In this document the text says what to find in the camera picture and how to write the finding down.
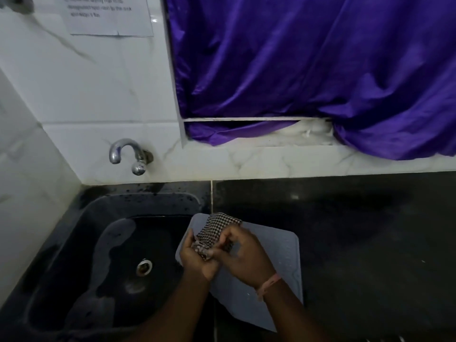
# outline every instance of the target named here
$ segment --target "drain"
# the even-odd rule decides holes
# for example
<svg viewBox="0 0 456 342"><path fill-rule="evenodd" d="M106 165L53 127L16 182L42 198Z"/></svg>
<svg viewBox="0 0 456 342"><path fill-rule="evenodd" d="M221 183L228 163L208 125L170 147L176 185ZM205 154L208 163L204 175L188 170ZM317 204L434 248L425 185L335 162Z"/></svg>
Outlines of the drain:
<svg viewBox="0 0 456 342"><path fill-rule="evenodd" d="M150 260L143 259L136 267L136 274L140 277L148 275L152 270L153 264Z"/></svg>

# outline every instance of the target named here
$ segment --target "curtain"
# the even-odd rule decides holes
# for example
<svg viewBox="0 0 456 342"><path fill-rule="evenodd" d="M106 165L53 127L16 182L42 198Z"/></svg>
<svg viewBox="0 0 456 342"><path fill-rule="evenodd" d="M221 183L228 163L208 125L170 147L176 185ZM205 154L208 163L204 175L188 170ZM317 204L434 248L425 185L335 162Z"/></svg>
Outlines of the curtain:
<svg viewBox="0 0 456 342"><path fill-rule="evenodd" d="M184 118L330 117L393 160L456 154L456 0L166 0ZM186 123L219 145L293 122Z"/></svg>

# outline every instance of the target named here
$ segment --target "paper sign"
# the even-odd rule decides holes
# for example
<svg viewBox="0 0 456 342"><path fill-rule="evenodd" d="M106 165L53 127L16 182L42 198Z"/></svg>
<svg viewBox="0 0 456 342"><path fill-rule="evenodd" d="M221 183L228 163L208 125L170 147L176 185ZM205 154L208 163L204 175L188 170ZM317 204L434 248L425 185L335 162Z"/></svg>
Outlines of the paper sign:
<svg viewBox="0 0 456 342"><path fill-rule="evenodd" d="M146 0L55 0L70 34L153 36Z"/></svg>

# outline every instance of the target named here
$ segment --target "bracelet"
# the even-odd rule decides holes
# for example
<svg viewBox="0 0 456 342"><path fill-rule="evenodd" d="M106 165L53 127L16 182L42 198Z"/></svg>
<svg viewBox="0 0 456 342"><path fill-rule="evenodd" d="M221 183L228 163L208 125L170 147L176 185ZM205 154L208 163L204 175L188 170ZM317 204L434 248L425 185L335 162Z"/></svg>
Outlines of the bracelet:
<svg viewBox="0 0 456 342"><path fill-rule="evenodd" d="M269 278L269 280L264 282L257 290L258 301L263 301L263 296L266 294L267 289L281 278L282 277L280 277L279 274L275 273L271 276L271 278Z"/></svg>

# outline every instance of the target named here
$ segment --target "faucet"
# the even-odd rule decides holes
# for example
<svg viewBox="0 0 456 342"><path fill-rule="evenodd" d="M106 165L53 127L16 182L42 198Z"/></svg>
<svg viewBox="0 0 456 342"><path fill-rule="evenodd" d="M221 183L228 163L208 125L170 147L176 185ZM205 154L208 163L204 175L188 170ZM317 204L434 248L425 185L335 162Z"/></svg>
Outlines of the faucet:
<svg viewBox="0 0 456 342"><path fill-rule="evenodd" d="M146 165L154 160L151 152L143 150L141 146L130 138L123 138L113 143L109 149L109 161L112 164L120 163L120 152L125 145L130 145L134 150L136 162L131 166L131 171L135 175L143 175L146 171Z"/></svg>

